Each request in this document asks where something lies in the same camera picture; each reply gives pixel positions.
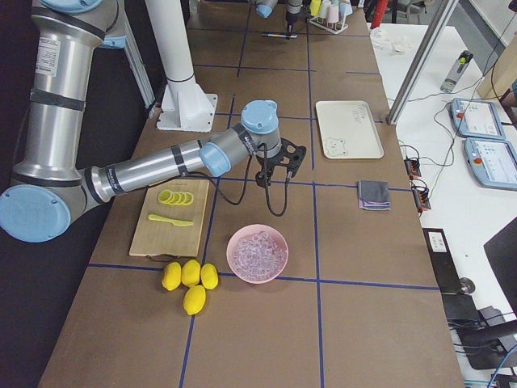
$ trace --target white pole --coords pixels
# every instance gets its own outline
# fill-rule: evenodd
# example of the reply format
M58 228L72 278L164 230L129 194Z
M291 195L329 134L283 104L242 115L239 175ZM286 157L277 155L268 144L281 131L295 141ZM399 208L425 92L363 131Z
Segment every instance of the white pole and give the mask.
M179 0L145 0L167 77L160 129L209 132L217 102L195 82Z

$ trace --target lemon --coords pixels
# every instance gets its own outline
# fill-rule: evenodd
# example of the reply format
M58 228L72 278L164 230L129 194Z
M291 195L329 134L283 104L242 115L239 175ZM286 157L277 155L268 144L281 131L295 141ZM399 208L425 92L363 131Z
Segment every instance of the lemon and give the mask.
M187 287L194 287L200 283L201 264L196 260L188 260L183 265L181 282Z
M201 268L201 283L206 289L215 289L219 284L217 269L213 264L206 263Z
M163 268L163 278L162 285L168 291L172 291L173 289L177 289L181 284L181 265L176 263L167 264L165 268Z
M189 315L199 313L207 300L207 291L202 285L190 287L183 299L183 308Z

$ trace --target white tray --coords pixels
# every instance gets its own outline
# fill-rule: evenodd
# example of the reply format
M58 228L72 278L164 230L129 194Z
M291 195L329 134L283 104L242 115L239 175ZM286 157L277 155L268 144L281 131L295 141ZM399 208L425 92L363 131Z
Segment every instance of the white tray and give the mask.
M364 101L318 101L323 154L330 159L382 158L385 154Z

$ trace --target yellow knife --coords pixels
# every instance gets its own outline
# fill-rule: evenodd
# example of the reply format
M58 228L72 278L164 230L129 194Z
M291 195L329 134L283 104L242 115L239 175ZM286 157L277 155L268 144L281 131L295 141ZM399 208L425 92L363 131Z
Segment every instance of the yellow knife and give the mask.
M192 222L192 221L175 220L174 218L158 216L157 214L150 214L147 218L150 221L169 222L174 226L192 226L192 225L194 225L194 222Z

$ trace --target blue joint cap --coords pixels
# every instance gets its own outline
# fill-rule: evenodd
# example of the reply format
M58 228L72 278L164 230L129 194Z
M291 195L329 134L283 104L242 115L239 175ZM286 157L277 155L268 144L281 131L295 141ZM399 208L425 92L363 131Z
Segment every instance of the blue joint cap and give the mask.
M126 47L126 35L106 38L100 46L101 49L123 49L124 47Z
M66 203L47 188L20 184L0 196L0 226L18 240L48 241L65 232L70 222Z
M200 157L213 176L221 176L232 168L232 163L230 163L226 152L215 143L205 144L200 150Z
M64 14L80 14L96 8L103 0L40 0L44 6Z
M246 129L258 135L267 135L278 129L277 104L269 99L256 99L242 109L241 122Z
M271 15L271 12L273 12L273 9L270 6L266 6L265 4L258 4L257 5L257 14L261 18L266 19Z

